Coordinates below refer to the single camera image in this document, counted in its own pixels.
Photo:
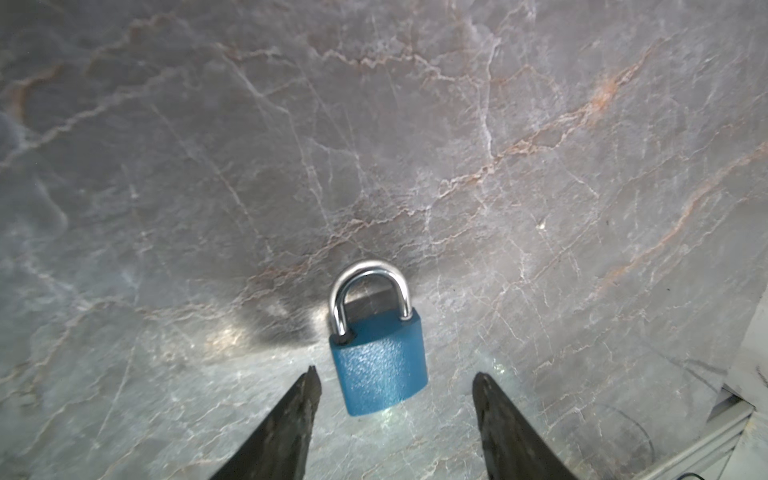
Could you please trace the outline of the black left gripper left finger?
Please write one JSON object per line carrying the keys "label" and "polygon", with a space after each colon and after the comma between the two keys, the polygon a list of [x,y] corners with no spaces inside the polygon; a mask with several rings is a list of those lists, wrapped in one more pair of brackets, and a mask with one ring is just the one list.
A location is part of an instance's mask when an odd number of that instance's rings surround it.
{"label": "black left gripper left finger", "polygon": [[311,366],[212,479],[302,479],[321,395]]}

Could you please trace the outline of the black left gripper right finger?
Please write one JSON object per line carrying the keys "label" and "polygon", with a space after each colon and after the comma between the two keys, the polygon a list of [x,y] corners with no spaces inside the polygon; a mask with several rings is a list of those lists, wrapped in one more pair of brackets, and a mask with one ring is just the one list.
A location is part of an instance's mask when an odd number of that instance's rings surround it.
{"label": "black left gripper right finger", "polygon": [[490,479],[576,479],[489,374],[475,375],[472,397]]}

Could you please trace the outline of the blue padlock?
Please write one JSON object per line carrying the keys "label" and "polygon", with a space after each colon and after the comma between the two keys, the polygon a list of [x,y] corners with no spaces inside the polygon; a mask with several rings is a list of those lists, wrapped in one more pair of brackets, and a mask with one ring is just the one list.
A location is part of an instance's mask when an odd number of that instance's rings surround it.
{"label": "blue padlock", "polygon": [[[387,280],[395,293],[393,309],[349,323],[346,297],[367,277]],[[403,273],[382,260],[347,267],[329,295],[333,333],[329,346],[347,413],[377,413],[413,397],[428,384],[422,320],[413,307]]]}

